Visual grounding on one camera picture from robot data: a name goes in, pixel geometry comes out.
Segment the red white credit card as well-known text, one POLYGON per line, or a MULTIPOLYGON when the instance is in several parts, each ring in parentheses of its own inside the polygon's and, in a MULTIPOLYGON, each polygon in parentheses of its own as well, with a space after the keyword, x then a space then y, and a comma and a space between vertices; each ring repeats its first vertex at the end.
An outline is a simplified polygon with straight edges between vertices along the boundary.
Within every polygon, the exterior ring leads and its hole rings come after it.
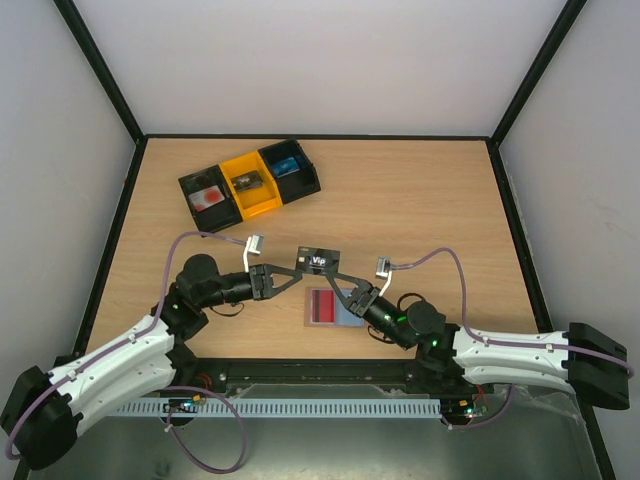
POLYGON ((196 212, 202 212, 226 199, 224 193, 217 185, 191 193, 188 198, 191 206, 196 212))

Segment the black VIP card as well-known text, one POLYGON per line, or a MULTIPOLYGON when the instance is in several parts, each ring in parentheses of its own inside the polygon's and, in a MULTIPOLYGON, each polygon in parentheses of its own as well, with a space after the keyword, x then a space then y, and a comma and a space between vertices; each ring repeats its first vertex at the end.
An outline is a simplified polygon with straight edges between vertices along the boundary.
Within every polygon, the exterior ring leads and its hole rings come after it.
POLYGON ((295 269, 304 274, 325 275, 339 270, 341 252, 325 248, 299 246, 295 269))

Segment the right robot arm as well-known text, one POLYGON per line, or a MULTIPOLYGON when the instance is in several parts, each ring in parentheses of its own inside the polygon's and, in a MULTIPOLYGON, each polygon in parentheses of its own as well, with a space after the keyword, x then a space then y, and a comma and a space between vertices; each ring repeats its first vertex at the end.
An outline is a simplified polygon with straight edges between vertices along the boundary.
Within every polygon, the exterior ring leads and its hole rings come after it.
POLYGON ((534 385, 573 393, 603 409, 630 406, 632 372, 625 347, 588 324, 532 335, 480 331, 447 322, 423 298, 402 309, 364 279, 340 273, 326 278, 350 313, 383 340, 414 349, 418 362, 436 373, 447 391, 467 383, 534 385), (352 284, 350 293, 339 290, 341 282, 352 284))

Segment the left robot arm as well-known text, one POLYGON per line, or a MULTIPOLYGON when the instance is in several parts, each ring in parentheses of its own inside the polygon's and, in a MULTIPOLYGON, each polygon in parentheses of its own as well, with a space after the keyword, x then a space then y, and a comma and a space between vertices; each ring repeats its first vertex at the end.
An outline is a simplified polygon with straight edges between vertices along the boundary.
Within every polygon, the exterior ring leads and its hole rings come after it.
POLYGON ((49 467, 124 403, 190 382, 196 357, 186 342, 207 325, 206 309, 270 299, 281 291, 276 275, 292 284, 302 278, 271 264, 222 274, 213 257, 190 257, 159 303, 129 330, 82 357, 18 376, 1 413, 6 457, 33 470, 49 467))

